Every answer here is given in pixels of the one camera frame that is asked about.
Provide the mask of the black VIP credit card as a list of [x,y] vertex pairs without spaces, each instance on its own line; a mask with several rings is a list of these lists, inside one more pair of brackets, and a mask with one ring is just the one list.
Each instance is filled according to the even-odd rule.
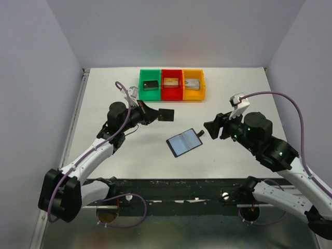
[[175,111],[173,109],[160,108],[158,111],[159,111],[158,121],[167,121],[167,122],[174,121]]

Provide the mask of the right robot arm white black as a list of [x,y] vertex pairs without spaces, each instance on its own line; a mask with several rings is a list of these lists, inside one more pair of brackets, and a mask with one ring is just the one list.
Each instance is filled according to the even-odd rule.
[[231,138],[241,144],[261,165],[282,176],[303,195],[294,196],[249,176],[240,187],[243,199],[276,206],[304,221],[318,236],[331,240],[331,197],[319,189],[322,181],[314,180],[306,172],[299,153],[288,142],[272,135],[270,120],[260,112],[236,118],[230,118],[230,113],[219,113],[204,127],[212,139]]

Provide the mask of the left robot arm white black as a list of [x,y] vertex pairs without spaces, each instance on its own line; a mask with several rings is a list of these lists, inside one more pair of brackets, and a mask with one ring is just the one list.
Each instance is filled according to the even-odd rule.
[[83,206],[106,199],[114,183],[98,178],[86,184],[90,174],[112,156],[126,139],[125,132],[136,125],[149,125],[161,115],[159,110],[138,100],[133,106],[114,102],[109,106],[107,121],[92,145],[69,165],[49,170],[43,181],[38,207],[47,212],[48,221],[71,222]]

